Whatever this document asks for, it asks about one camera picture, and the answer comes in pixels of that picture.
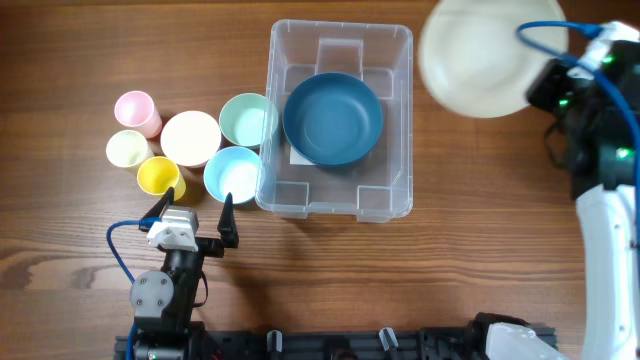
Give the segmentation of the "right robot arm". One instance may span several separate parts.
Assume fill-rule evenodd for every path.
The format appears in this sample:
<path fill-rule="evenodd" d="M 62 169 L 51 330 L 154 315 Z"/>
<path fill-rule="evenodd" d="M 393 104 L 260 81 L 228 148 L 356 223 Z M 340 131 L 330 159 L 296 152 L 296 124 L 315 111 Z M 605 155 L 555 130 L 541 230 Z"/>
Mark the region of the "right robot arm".
<path fill-rule="evenodd" d="M 547 62 L 525 93 L 554 116 L 547 135 L 564 135 L 552 163 L 571 177 L 585 253 L 585 359 L 639 356 L 639 134 L 600 85 Z"/>

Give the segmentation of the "cream large plastic bowl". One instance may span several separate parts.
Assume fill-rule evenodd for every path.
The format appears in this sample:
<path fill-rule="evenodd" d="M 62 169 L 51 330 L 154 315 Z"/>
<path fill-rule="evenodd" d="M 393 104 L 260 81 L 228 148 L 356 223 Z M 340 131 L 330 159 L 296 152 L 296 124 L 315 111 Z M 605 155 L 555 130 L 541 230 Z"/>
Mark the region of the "cream large plastic bowl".
<path fill-rule="evenodd" d="M 563 21 L 556 0 L 444 0 L 422 29 L 418 67 L 433 98 L 472 118 L 497 118 L 528 106 L 526 90 L 549 57 L 521 44 L 516 28 Z"/>

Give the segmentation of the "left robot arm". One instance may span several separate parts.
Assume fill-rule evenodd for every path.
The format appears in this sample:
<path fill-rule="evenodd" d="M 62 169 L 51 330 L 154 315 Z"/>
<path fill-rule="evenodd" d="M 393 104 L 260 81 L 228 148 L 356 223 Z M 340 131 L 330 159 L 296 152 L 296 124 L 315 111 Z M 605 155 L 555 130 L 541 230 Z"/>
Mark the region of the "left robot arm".
<path fill-rule="evenodd" d="M 234 218 L 233 195 L 227 194 L 220 215 L 217 238 L 196 235 L 195 210 L 174 204 L 169 188 L 140 219 L 138 228 L 151 246 L 164 253 L 162 267 L 134 280 L 130 302 L 133 328 L 127 338 L 127 359 L 222 359 L 223 352 L 202 322 L 193 321 L 198 286 L 206 283 L 204 260 L 222 258 L 227 248 L 237 248 L 239 235 Z"/>

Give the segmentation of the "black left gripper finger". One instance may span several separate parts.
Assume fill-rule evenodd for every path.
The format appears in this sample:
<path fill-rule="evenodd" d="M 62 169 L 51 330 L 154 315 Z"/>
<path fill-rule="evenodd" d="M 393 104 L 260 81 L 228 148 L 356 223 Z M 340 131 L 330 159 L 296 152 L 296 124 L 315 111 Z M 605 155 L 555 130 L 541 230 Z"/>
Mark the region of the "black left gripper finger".
<path fill-rule="evenodd" d="M 234 216 L 233 195 L 231 193 L 226 195 L 217 230 L 220 234 L 220 241 L 225 248 L 238 247 L 239 234 Z"/>
<path fill-rule="evenodd" d="M 155 221 L 162 215 L 163 211 L 170 205 L 174 204 L 175 189 L 170 187 L 151 207 L 149 211 L 140 219 L 138 229 L 140 231 L 149 231 Z"/>

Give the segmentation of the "yellow plastic cup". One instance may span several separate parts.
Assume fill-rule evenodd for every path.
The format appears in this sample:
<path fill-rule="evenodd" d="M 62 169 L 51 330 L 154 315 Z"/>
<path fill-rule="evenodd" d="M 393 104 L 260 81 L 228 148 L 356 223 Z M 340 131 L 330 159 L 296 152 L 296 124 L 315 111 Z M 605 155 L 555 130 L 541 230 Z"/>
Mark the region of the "yellow plastic cup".
<path fill-rule="evenodd" d="M 186 182 L 178 165 L 164 156 L 145 160 L 138 169 L 137 182 L 142 191 L 153 196 L 162 196 L 172 188 L 175 201 L 186 193 Z"/>

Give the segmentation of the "dark blue large bowl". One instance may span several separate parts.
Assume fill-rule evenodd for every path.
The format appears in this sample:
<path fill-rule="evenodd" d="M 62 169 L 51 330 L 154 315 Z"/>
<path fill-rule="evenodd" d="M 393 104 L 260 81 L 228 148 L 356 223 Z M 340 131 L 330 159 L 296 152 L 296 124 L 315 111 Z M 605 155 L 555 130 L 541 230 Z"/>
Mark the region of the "dark blue large bowl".
<path fill-rule="evenodd" d="M 367 156 L 385 127 L 382 105 L 360 79 L 314 75 L 289 95 L 281 115 L 291 147 L 320 166 L 346 166 Z"/>

